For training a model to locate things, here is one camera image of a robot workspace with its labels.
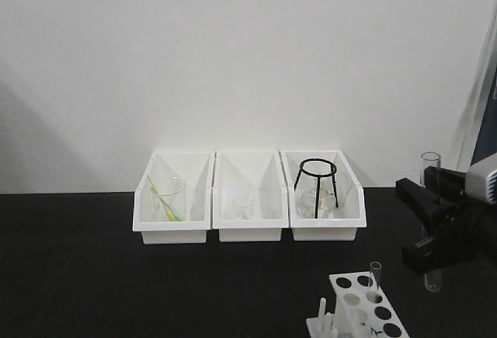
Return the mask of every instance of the rack hole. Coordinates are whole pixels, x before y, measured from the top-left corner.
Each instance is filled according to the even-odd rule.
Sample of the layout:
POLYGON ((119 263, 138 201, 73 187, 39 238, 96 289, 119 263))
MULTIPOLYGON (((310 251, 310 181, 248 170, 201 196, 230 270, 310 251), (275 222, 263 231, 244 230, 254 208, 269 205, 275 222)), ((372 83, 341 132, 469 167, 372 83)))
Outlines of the rack hole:
POLYGON ((344 289, 348 289, 349 287, 352 286, 352 282, 346 277, 339 277, 336 279, 336 284, 339 285, 340 287, 343 287, 344 289))
POLYGON ((401 328, 391 323, 383 325, 383 331, 392 338, 399 338, 402 335, 401 328))
POLYGON ((364 287, 368 287, 370 284, 370 278, 368 276, 358 276, 357 282, 364 287))
POLYGON ((352 293, 345 294, 343 299, 345 299, 348 305, 358 305, 360 303, 360 298, 352 293))
POLYGON ((358 323, 365 323, 367 321, 367 313, 360 308, 355 308, 354 310, 352 310, 352 314, 354 319, 356 319, 358 323))
POLYGON ((380 294, 375 293, 374 291, 368 291, 366 293, 366 299, 371 303, 374 303, 375 305, 383 301, 383 297, 380 294))
POLYGON ((374 309, 374 314, 382 320, 388 320, 391 317, 391 312, 388 308, 379 306, 374 309))

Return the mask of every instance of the white peg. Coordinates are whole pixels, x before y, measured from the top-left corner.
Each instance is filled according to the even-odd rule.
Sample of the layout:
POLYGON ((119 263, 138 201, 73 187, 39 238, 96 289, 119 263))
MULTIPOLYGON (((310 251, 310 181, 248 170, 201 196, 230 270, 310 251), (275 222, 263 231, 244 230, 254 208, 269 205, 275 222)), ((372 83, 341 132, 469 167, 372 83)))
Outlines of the white peg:
POLYGON ((318 312, 318 325, 316 326, 319 331, 323 329, 325 324, 325 310, 326 310, 326 298, 321 298, 319 301, 319 312, 318 312))

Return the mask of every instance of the white wall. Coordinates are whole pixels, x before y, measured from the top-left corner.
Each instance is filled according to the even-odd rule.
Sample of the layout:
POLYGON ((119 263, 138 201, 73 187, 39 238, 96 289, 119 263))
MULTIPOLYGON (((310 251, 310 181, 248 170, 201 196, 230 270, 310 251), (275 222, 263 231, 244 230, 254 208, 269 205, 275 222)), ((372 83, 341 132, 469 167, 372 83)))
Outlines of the white wall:
POLYGON ((494 0, 0 0, 0 193, 133 190, 156 148, 455 167, 494 0))

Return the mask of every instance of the glassware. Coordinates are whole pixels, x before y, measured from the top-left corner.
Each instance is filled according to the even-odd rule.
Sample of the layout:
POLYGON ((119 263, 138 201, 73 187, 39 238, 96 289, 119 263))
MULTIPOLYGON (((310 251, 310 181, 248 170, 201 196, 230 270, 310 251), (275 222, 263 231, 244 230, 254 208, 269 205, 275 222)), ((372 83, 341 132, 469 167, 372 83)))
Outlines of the glassware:
MULTIPOLYGON (((425 186, 425 172, 428 167, 436 168, 435 179, 435 189, 436 202, 440 203, 440 165, 442 157, 439 153, 435 152, 425 152, 421 154, 421 176, 420 185, 425 186)), ((429 233, 426 231, 424 225, 422 225, 422 235, 426 237, 429 233)), ((432 293, 438 293, 442 290, 442 270, 430 270, 423 275, 423 280, 425 284, 425 289, 432 293)))
POLYGON ((150 183, 154 221, 185 221, 187 219, 185 181, 173 176, 160 179, 156 185, 150 176, 147 176, 147 179, 150 183))
POLYGON ((239 194, 233 199, 233 219, 252 219, 254 198, 248 194, 239 194))
POLYGON ((185 187, 185 181, 181 177, 173 176, 166 179, 159 190, 159 197, 169 220, 171 217, 174 221, 186 220, 185 187))
POLYGON ((370 278, 367 285, 369 291, 366 293, 366 298, 368 301, 371 301, 373 303, 381 302, 380 283, 381 283, 381 263, 371 262, 370 278))
POLYGON ((300 188, 297 212, 302 218, 330 218, 338 207, 336 200, 336 166, 325 159, 301 162, 294 189, 300 188))
POLYGON ((434 167, 436 169, 436 175, 433 177, 435 179, 434 186, 436 191, 434 192, 437 196, 437 203, 440 202, 440 163, 442 157, 440 154, 435 152, 424 152, 421 154, 421 174, 419 184, 421 186, 425 185, 425 173, 428 167, 434 167))

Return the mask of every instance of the metal rod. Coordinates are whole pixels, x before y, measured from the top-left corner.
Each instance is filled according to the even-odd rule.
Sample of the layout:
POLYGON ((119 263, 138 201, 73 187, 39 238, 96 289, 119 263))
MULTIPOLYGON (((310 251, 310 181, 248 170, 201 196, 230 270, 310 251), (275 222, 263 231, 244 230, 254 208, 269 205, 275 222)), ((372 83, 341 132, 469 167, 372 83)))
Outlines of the metal rod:
POLYGON ((321 190, 321 177, 318 177, 318 186, 316 189, 316 208, 315 208, 315 218, 318 218, 318 209, 319 209, 319 190, 321 190))

